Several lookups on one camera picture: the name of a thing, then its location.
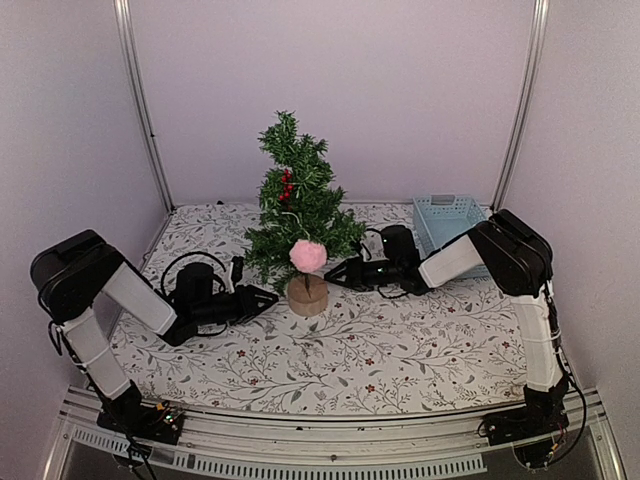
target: white wall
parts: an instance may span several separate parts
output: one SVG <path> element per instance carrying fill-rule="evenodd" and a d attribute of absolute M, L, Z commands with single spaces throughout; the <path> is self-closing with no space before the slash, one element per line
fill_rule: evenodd
<path fill-rule="evenodd" d="M 178 203 L 255 201 L 275 110 L 329 142 L 355 199 L 489 202 L 534 2 L 131 2 L 145 92 Z"/>
<path fill-rule="evenodd" d="M 563 338 L 640 478 L 640 2 L 552 2 L 506 206 L 554 248 Z"/>
<path fill-rule="evenodd" d="M 49 343 L 31 260 L 94 228 L 138 262 L 162 209 L 112 2 L 3 2 L 0 29 L 0 478 L 27 480 L 75 372 Z"/>

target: pink fluffy ball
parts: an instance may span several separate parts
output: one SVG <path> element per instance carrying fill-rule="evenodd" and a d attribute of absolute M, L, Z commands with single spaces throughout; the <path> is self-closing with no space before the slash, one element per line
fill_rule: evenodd
<path fill-rule="evenodd" d="M 311 273 L 327 263 L 324 245 L 309 240 L 298 240 L 289 252 L 291 263 L 302 273 Z"/>

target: blue basket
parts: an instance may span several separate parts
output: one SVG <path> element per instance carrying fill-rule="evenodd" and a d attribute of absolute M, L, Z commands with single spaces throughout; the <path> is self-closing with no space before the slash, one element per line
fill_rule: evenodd
<path fill-rule="evenodd" d="M 426 255 L 486 219 L 482 209 L 469 196 L 430 195 L 413 199 L 413 227 Z M 489 271 L 481 265 L 458 278 L 488 276 Z"/>

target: floral tablecloth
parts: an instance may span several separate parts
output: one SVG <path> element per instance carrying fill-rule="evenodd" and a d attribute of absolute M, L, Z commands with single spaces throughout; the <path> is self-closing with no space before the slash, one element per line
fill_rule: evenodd
<path fill-rule="evenodd" d="M 412 225 L 410 205 L 347 208 L 373 227 Z M 157 285 L 169 262 L 191 250 L 227 263 L 248 247 L 244 232 L 258 219 L 255 205 L 180 207 L 144 274 Z M 377 255 L 376 239 L 368 242 Z M 257 284 L 255 272 L 246 270 L 242 283 Z M 178 348 L 125 313 L 111 344 L 146 396 L 271 413 L 399 414 L 516 401 L 526 368 L 510 301 L 489 278 L 397 300 L 330 285 L 321 315 L 299 317 L 282 300 L 245 325 Z"/>

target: metal pole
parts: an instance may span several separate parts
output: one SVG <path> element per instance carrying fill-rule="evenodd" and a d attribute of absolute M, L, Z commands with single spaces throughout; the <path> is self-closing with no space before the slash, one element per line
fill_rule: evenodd
<path fill-rule="evenodd" d="M 129 83 L 138 112 L 138 120 L 140 121 L 140 128 L 142 129 L 142 135 L 151 165 L 151 172 L 156 187 L 158 188 L 158 194 L 160 195 L 162 204 L 167 212 L 171 212 L 175 209 L 175 205 L 169 189 L 167 176 L 164 172 L 162 161 L 160 160 L 160 152 L 158 150 L 158 144 L 156 143 L 149 108 L 144 95 L 136 44 L 133 37 L 129 0 L 114 0 L 114 6 L 116 10 L 116 21 L 118 22 L 118 31 L 120 33 L 120 42 L 122 44 L 122 54 L 127 67 Z"/>
<path fill-rule="evenodd" d="M 498 185 L 496 186 L 496 191 L 493 194 L 493 200 L 491 202 L 491 209 L 493 211 L 502 208 L 505 197 L 507 196 L 509 184 L 511 183 L 511 178 L 513 177 L 518 153 L 520 152 L 520 145 L 522 144 L 531 98 L 533 96 L 533 87 L 542 55 L 548 11 L 549 0 L 536 0 L 533 10 L 533 22 L 531 26 L 531 37 L 529 39 L 529 53 L 527 55 L 524 82 L 522 83 L 520 101 L 518 103 L 513 129 L 511 130 L 507 154 L 502 164 Z"/>

